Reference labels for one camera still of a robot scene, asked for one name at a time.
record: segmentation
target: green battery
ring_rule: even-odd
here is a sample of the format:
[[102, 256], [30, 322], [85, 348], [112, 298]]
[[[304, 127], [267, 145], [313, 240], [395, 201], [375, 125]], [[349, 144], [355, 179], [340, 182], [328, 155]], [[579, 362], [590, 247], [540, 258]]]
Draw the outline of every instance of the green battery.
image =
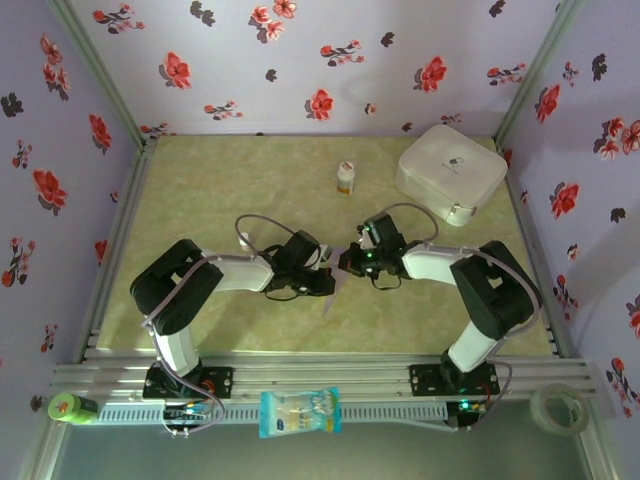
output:
[[59, 393], [49, 402], [49, 416], [76, 425], [91, 423], [98, 417], [98, 404], [71, 393]]

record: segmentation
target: robotic arm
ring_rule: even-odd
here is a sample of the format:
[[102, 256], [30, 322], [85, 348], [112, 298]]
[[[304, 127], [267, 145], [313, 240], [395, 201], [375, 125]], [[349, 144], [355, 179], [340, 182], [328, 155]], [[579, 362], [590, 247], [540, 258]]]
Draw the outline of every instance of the robotic arm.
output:
[[216, 390], [207, 378], [189, 329], [207, 298], [229, 290], [268, 295], [286, 287], [294, 296], [284, 300], [331, 295], [335, 288], [331, 269], [319, 268], [325, 248], [302, 230], [284, 246], [273, 245], [252, 256], [204, 252], [191, 240], [173, 245], [133, 281], [129, 290], [138, 309], [147, 316], [145, 324], [161, 359], [171, 370], [150, 371], [147, 386], [154, 386], [163, 398], [201, 396], [178, 382], [177, 375], [192, 385]]
[[479, 250], [439, 247], [420, 240], [406, 243], [385, 212], [369, 218], [357, 230], [360, 239], [341, 255], [340, 269], [369, 277], [376, 288], [382, 271], [397, 277], [398, 286], [403, 279], [426, 279], [458, 287], [471, 321], [442, 356], [440, 373], [451, 390], [497, 349], [513, 327], [542, 306], [535, 285], [501, 242], [489, 242]]
[[[440, 381], [450, 392], [459, 391], [467, 374], [542, 305], [540, 293], [500, 242], [489, 242], [478, 250], [439, 247], [421, 240], [407, 243], [386, 212], [369, 218], [357, 231], [359, 241], [340, 255], [340, 270], [368, 277], [380, 290], [389, 289], [377, 284], [382, 272], [396, 277], [398, 286], [403, 280], [426, 279], [459, 289], [471, 321], [442, 355]], [[285, 287], [294, 293], [289, 299], [331, 295], [335, 289], [331, 268], [318, 267], [326, 253], [304, 231], [293, 234], [284, 246], [274, 245], [253, 256], [209, 254], [191, 240], [171, 247], [130, 288], [166, 363], [164, 369], [155, 367], [153, 375], [154, 367], [150, 370], [147, 386], [157, 388], [155, 397], [145, 398], [201, 397], [185, 383], [203, 386], [207, 381], [209, 391], [221, 396], [202, 366], [188, 328], [206, 299], [214, 292], [249, 290], [268, 295]]]

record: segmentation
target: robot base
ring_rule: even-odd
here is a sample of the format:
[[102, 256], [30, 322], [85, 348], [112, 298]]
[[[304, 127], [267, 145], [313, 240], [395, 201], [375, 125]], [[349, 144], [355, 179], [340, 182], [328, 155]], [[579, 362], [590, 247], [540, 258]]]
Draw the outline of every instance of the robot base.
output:
[[[233, 368], [198, 366], [185, 376], [185, 380], [210, 391], [218, 398], [228, 399], [231, 398], [233, 387]], [[154, 365], [147, 370], [142, 398], [143, 400], [193, 400], [205, 397], [176, 382], [162, 365]]]
[[445, 381], [441, 373], [441, 364], [410, 365], [409, 382], [414, 397], [432, 397], [447, 395], [486, 395], [500, 393], [496, 367], [483, 363], [464, 374], [453, 385]]

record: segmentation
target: gray wire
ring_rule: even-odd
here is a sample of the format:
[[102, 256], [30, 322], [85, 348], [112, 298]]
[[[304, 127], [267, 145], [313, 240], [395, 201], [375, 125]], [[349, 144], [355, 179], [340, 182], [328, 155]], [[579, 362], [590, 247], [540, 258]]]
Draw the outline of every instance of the gray wire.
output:
[[274, 220], [273, 218], [269, 218], [266, 215], [258, 215], [256, 213], [245, 213], [244, 215], [240, 215], [238, 218], [236, 218], [236, 223], [234, 225], [235, 229], [236, 229], [236, 234], [238, 235], [239, 239], [241, 239], [243, 242], [245, 242], [247, 245], [249, 245], [249, 248], [251, 249], [251, 251], [253, 252], [254, 255], [258, 255], [260, 252], [258, 251], [256, 246], [253, 244], [251, 239], [248, 236], [245, 237], [242, 234], [242, 231], [240, 230], [240, 222], [245, 218], [259, 218], [261, 220], [265, 220], [267, 222], [273, 223], [274, 225], [276, 225], [276, 226], [282, 228], [283, 230], [289, 232], [291, 235], [294, 235], [296, 233], [292, 229], [290, 229], [289, 227], [284, 225], [283, 223], [280, 223], [277, 220]]
[[[184, 274], [184, 276], [177, 283], [177, 285], [175, 287], [173, 287], [173, 289], [169, 292], [169, 294], [156, 306], [156, 308], [154, 308], [151, 311], [151, 313], [149, 313], [147, 318], [145, 318], [144, 321], [142, 322], [142, 326], [144, 328], [149, 329], [149, 333], [151, 334], [151, 341], [153, 343], [153, 347], [155, 348], [156, 352], [158, 353], [158, 360], [160, 361], [160, 363], [162, 364], [162, 367], [166, 370], [166, 372], [174, 380], [176, 380], [177, 382], [181, 383], [185, 387], [187, 387], [187, 388], [193, 390], [194, 392], [197, 392], [197, 393], [199, 393], [201, 395], [204, 395], [205, 397], [213, 400], [222, 409], [222, 414], [219, 415], [216, 418], [213, 415], [213, 408], [212, 408], [212, 412], [211, 412], [212, 420], [210, 422], [208, 422], [208, 423], [205, 423], [203, 425], [199, 425], [198, 427], [194, 427], [194, 428], [190, 429], [189, 433], [195, 433], [195, 432], [198, 432], [200, 430], [204, 430], [205, 428], [209, 428], [209, 427], [215, 425], [216, 423], [220, 422], [224, 418], [224, 414], [226, 412], [226, 408], [225, 408], [224, 404], [222, 403], [222, 401], [217, 397], [217, 395], [209, 392], [208, 390], [200, 388], [197, 385], [194, 385], [193, 383], [189, 382], [188, 380], [185, 380], [180, 375], [178, 375], [177, 372], [175, 372], [173, 370], [173, 368], [171, 368], [171, 366], [169, 365], [167, 360], [164, 358], [164, 355], [162, 354], [162, 350], [160, 350], [160, 346], [158, 345], [158, 340], [156, 338], [157, 335], [158, 335], [158, 332], [155, 329], [155, 325], [154, 325], [153, 321], [160, 314], [160, 312], [162, 312], [162, 310], [164, 310], [164, 308], [169, 304], [169, 302], [171, 302], [171, 300], [173, 300], [173, 298], [178, 294], [178, 292], [182, 289], [182, 287], [184, 287], [184, 285], [187, 283], [189, 278], [191, 278], [191, 276], [196, 272], [196, 270], [198, 270], [202, 265], [204, 265], [205, 263], [208, 263], [211, 260], [218, 260], [218, 259], [224, 260], [225, 258], [229, 258], [229, 259], [230, 258], [237, 258], [237, 255], [216, 255], [216, 254], [213, 254], [213, 255], [209, 255], [209, 256], [203, 257], [200, 260], [198, 260], [196, 263], [194, 263], [191, 266], [191, 268], [189, 270], [187, 270], [187, 273]], [[179, 434], [181, 436], [186, 436], [187, 435], [185, 432], [179, 432], [179, 431], [175, 431], [175, 434]]]
[[396, 207], [412, 207], [412, 208], [416, 208], [416, 209], [420, 210], [422, 213], [424, 213], [427, 217], [429, 217], [431, 219], [431, 221], [433, 222], [433, 227], [434, 227], [435, 231], [434, 231], [433, 235], [423, 239], [423, 242], [430, 242], [431, 240], [435, 240], [438, 237], [438, 235], [440, 234], [440, 227], [438, 226], [438, 221], [436, 220], [436, 217], [433, 215], [433, 213], [431, 213], [425, 207], [423, 207], [422, 205], [418, 205], [417, 203], [411, 203], [411, 202], [394, 203], [393, 205], [389, 205], [388, 207], [386, 207], [380, 213], [388, 212], [392, 208], [396, 208]]
[[511, 383], [511, 379], [513, 377], [513, 368], [511, 367], [511, 365], [509, 365], [507, 362], [503, 362], [501, 360], [496, 360], [495, 358], [490, 358], [493, 355], [495, 355], [495, 353], [502, 347], [502, 345], [504, 345], [504, 343], [509, 339], [512, 338], [516, 335], [519, 335], [521, 333], [526, 332], [527, 330], [530, 330], [531, 328], [533, 328], [533, 326], [538, 322], [538, 319], [540, 318], [540, 307], [538, 306], [538, 297], [536, 296], [535, 292], [533, 291], [533, 289], [531, 288], [531, 285], [529, 285], [529, 283], [522, 278], [522, 276], [520, 274], [518, 274], [513, 268], [511, 268], [509, 265], [507, 265], [506, 263], [504, 263], [501, 260], [498, 260], [497, 258], [492, 257], [491, 255], [484, 253], [481, 250], [478, 250], [476, 248], [461, 248], [460, 251], [462, 253], [470, 253], [473, 255], [478, 255], [479, 257], [484, 258], [485, 260], [487, 260], [488, 262], [491, 262], [492, 264], [498, 266], [499, 268], [501, 268], [502, 270], [504, 270], [506, 273], [508, 273], [509, 275], [511, 275], [521, 286], [522, 288], [524, 288], [524, 290], [527, 292], [527, 294], [529, 295], [529, 298], [531, 299], [531, 305], [533, 306], [533, 313], [531, 314], [531, 320], [529, 320], [526, 324], [524, 324], [522, 327], [517, 328], [515, 330], [512, 330], [511, 332], [508, 332], [498, 343], [496, 343], [496, 345], [491, 349], [491, 351], [489, 352], [489, 355], [487, 355], [487, 362], [488, 363], [492, 363], [495, 365], [502, 365], [507, 367], [507, 369], [509, 370], [509, 373], [507, 375], [507, 379], [504, 382], [504, 385], [502, 386], [502, 389], [500, 390], [500, 393], [498, 394], [498, 396], [496, 397], [496, 399], [492, 402], [492, 406], [491, 408], [487, 411], [487, 413], [485, 413], [477, 422], [476, 424], [473, 426], [473, 428], [476, 428], [479, 424], [481, 424], [483, 421], [486, 420], [486, 418], [489, 416], [489, 414], [495, 410], [496, 405], [498, 404], [498, 402], [502, 399], [502, 397], [504, 397], [505, 393], [507, 392], [507, 388], [509, 387], [509, 384]]
[[519, 328], [517, 328], [515, 330], [512, 330], [510, 332], [507, 332], [507, 334], [504, 336], [504, 339], [507, 340], [509, 338], [514, 337], [515, 335], [519, 335], [519, 334], [524, 333], [527, 330], [530, 330], [531, 328], [533, 328], [533, 326], [537, 323], [538, 318], [540, 318], [540, 307], [538, 306], [538, 297], [534, 293], [534, 291], [531, 288], [531, 286], [529, 285], [529, 283], [527, 281], [525, 281], [525, 279], [522, 278], [522, 276], [520, 274], [518, 274], [509, 265], [507, 265], [506, 263], [504, 263], [501, 260], [498, 260], [497, 258], [492, 257], [491, 255], [489, 255], [487, 253], [484, 253], [482, 250], [478, 250], [477, 248], [462, 248], [462, 249], [460, 249], [460, 251], [462, 253], [470, 253], [470, 254], [473, 254], [473, 255], [478, 255], [479, 257], [484, 258], [488, 262], [490, 262], [490, 263], [492, 263], [494, 265], [497, 265], [502, 270], [504, 270], [509, 275], [511, 275], [522, 286], [522, 288], [524, 288], [525, 292], [527, 292], [527, 294], [529, 295], [529, 298], [531, 299], [531, 305], [533, 306], [533, 313], [531, 314], [531, 320], [529, 320], [529, 322], [524, 324], [522, 327], [519, 327]]
[[498, 402], [502, 400], [502, 397], [504, 397], [505, 394], [507, 393], [507, 389], [509, 388], [509, 384], [511, 383], [511, 379], [513, 378], [513, 367], [507, 362], [503, 362], [501, 360], [495, 360], [495, 359], [487, 360], [487, 362], [493, 365], [502, 365], [503, 367], [507, 367], [509, 373], [507, 374], [507, 379], [505, 380], [504, 385], [502, 385], [502, 389], [500, 390], [500, 393], [498, 394], [496, 399], [492, 401], [491, 407], [489, 408], [489, 410], [487, 410], [487, 413], [485, 413], [482, 417], [478, 419], [478, 421], [473, 426], [473, 429], [478, 428], [478, 425], [480, 425], [482, 422], [485, 422], [487, 418], [493, 414], [493, 412], [495, 411], [498, 405]]

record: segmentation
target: bottle cap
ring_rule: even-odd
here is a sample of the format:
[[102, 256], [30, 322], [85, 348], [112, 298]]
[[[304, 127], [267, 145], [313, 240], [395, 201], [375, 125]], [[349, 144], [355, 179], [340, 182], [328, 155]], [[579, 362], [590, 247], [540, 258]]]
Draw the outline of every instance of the bottle cap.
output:
[[355, 176], [356, 169], [351, 162], [342, 162], [340, 167], [338, 168], [338, 175], [346, 178], [351, 178]]

